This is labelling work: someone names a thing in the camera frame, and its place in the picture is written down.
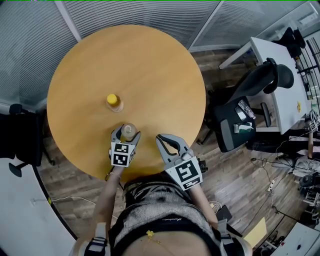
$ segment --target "desk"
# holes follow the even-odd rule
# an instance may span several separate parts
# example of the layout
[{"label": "desk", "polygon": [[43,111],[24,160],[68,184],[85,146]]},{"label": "desk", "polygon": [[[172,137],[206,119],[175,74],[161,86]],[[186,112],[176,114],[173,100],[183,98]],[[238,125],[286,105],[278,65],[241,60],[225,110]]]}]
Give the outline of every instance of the desk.
[{"label": "desk", "polygon": [[[281,132],[281,134],[284,134],[304,114],[310,111],[304,84],[301,77],[297,74],[295,61],[290,57],[286,47],[251,37],[248,43],[223,62],[219,68],[226,68],[250,49],[253,50],[259,65],[266,61],[267,58],[273,58],[277,64],[286,65],[293,73],[294,83],[290,89],[278,87],[271,94],[277,126],[256,128],[257,132]],[[298,102],[301,104],[300,112],[298,111]]]},{"label": "desk", "polygon": [[[120,96],[121,112],[106,106]],[[48,92],[52,136],[65,157],[104,180],[111,169],[111,132],[123,123],[141,131],[136,155],[122,176],[129,181],[164,170],[156,135],[194,142],[206,107],[197,63],[178,41],[157,29],[119,25],[77,43],[58,65]]]}]

